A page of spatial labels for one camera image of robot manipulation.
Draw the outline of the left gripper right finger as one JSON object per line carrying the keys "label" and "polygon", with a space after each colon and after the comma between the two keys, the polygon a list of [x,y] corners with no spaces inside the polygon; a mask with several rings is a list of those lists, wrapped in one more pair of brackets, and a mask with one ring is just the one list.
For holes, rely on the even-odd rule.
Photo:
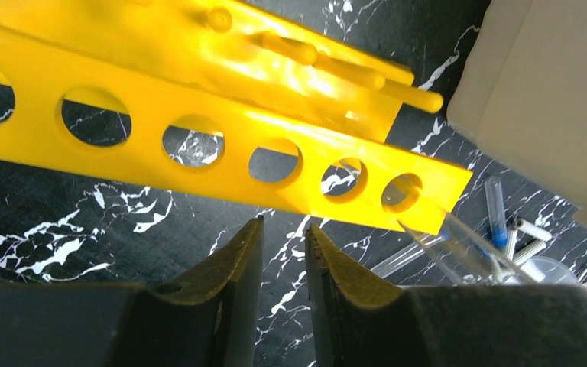
{"label": "left gripper right finger", "polygon": [[319,366],[587,366],[587,290],[573,285],[400,288],[306,231]]}

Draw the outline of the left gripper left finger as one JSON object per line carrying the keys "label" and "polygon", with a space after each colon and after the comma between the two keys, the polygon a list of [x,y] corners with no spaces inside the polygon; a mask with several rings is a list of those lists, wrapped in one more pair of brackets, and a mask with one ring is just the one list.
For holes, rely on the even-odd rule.
{"label": "left gripper left finger", "polygon": [[171,281],[0,283],[0,366],[250,366],[264,218]]}

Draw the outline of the glass test tube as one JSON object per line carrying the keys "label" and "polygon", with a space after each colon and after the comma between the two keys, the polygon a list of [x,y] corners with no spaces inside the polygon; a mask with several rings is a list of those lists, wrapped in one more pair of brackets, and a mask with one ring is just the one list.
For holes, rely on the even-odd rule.
{"label": "glass test tube", "polygon": [[417,242],[455,285],[528,285],[536,281],[409,182],[394,184],[412,204],[397,216],[402,229]]}

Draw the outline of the yellow test tube rack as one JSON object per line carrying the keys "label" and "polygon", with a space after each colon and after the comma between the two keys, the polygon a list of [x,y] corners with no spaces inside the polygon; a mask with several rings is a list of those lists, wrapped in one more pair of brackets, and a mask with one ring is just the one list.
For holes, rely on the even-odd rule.
{"label": "yellow test tube rack", "polygon": [[410,69],[239,1],[0,1],[0,160],[435,234],[471,173],[387,145]]}

